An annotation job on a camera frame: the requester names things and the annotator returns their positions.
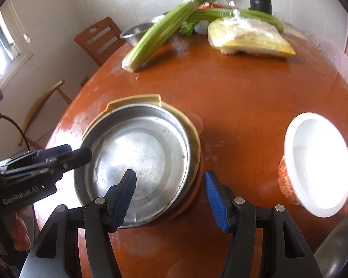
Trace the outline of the steel bowl at edge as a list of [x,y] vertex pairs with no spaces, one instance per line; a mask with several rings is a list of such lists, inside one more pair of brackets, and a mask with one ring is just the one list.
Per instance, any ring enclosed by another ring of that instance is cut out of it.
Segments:
[[330,232],[314,257],[323,277],[348,277],[348,218]]

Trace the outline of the light wood curved chair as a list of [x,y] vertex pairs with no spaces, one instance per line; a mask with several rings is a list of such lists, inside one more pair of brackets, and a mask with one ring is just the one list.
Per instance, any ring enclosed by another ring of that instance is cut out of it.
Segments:
[[41,94],[35,102],[31,105],[29,111],[27,112],[24,122],[21,126],[21,130],[24,135],[20,134],[17,138],[17,145],[21,147],[23,145],[24,140],[27,140],[28,144],[36,149],[42,149],[42,146],[40,146],[38,143],[33,141],[32,139],[28,138],[26,136],[26,132],[29,130],[32,123],[35,121],[37,116],[39,115],[42,108],[45,106],[46,102],[49,100],[49,98],[55,93],[59,93],[61,98],[70,105],[72,103],[71,98],[69,98],[65,92],[61,89],[61,87],[65,84],[65,80],[62,79],[59,82],[57,82],[55,85],[53,85],[50,89],[46,90],[43,94]]

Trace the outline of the white foam net fruit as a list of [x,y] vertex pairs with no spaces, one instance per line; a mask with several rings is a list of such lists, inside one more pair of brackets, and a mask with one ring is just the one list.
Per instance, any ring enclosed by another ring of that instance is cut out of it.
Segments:
[[210,25],[210,23],[206,20],[199,21],[195,25],[194,31],[199,35],[207,35],[209,25]]

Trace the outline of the orange wooden slat chair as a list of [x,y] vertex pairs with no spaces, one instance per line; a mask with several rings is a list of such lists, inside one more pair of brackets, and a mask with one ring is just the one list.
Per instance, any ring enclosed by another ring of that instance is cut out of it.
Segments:
[[126,43],[120,38],[120,35],[121,30],[110,17],[106,17],[75,36],[75,42],[98,66],[102,66],[114,52]]

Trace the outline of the yellow food plastic bag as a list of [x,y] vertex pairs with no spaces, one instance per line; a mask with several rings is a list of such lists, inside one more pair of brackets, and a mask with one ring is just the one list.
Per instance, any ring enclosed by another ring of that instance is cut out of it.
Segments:
[[259,19],[216,20],[208,26],[207,34],[210,46],[225,55],[247,53],[277,58],[296,55],[275,26]]

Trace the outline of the green stalks bundle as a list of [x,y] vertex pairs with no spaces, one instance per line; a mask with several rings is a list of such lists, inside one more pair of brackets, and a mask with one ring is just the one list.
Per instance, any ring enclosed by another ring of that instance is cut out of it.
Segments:
[[226,9],[226,8],[207,8],[198,9],[192,13],[187,19],[187,22],[198,23],[199,21],[215,21],[219,18],[248,18],[258,19],[265,21],[278,30],[279,33],[283,33],[284,26],[280,20],[271,14],[254,10],[254,9]]

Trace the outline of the large celery bunch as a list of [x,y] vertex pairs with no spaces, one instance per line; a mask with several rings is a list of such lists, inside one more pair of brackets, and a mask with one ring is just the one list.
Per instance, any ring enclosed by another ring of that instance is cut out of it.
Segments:
[[155,23],[125,56],[121,63],[122,69],[131,73],[138,71],[200,5],[212,1],[184,0],[175,6]]

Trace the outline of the pink plastic plate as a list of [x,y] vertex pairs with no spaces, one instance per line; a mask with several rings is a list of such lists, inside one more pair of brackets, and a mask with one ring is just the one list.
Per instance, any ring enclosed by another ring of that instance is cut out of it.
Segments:
[[203,121],[199,115],[192,111],[186,111],[180,115],[180,121],[184,122],[185,130],[189,132],[190,148],[194,149],[191,156],[195,164],[190,166],[190,184],[185,186],[185,194],[174,207],[170,207],[157,220],[157,223],[167,223],[181,215],[193,202],[201,182],[203,174],[203,157],[200,143],[200,135],[203,132]]

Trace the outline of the white bowl red pattern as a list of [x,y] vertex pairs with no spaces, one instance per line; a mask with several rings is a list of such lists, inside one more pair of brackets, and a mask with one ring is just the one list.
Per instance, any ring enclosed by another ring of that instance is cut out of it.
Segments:
[[348,146],[336,126],[305,112],[289,124],[284,159],[293,193],[311,214],[328,218],[348,198]]

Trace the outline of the stainless steel mixing bowl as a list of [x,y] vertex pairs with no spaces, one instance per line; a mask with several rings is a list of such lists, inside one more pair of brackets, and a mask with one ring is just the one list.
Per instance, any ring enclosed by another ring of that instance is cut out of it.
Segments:
[[142,23],[136,25],[120,34],[120,38],[125,40],[130,47],[135,47],[145,33],[154,25],[154,23]]

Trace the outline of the round metal pan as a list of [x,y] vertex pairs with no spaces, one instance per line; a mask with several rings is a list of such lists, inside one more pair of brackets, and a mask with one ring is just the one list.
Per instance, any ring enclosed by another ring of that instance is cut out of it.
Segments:
[[132,169],[137,183],[124,228],[147,224],[179,198],[190,170],[190,144],[179,120],[152,104],[130,104],[103,116],[87,134],[83,148],[90,163],[75,169],[79,202],[104,196]]

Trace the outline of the yellow shell-shaped plate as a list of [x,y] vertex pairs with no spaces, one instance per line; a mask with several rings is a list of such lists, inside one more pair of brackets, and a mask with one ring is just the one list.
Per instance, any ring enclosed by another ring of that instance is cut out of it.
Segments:
[[199,132],[197,131],[197,128],[193,121],[190,119],[189,115],[184,114],[182,111],[178,110],[172,105],[162,101],[160,94],[133,95],[108,102],[105,109],[103,109],[103,111],[101,111],[101,113],[99,113],[99,115],[97,115],[86,128],[82,136],[82,143],[85,142],[87,134],[92,130],[92,128],[97,124],[97,122],[101,118],[103,118],[103,116],[109,114],[115,109],[118,109],[119,107],[123,107],[130,104],[152,104],[165,109],[179,120],[179,122],[182,124],[187,133],[190,144],[191,162],[187,182],[189,184],[192,184],[195,180],[200,164],[201,148]]

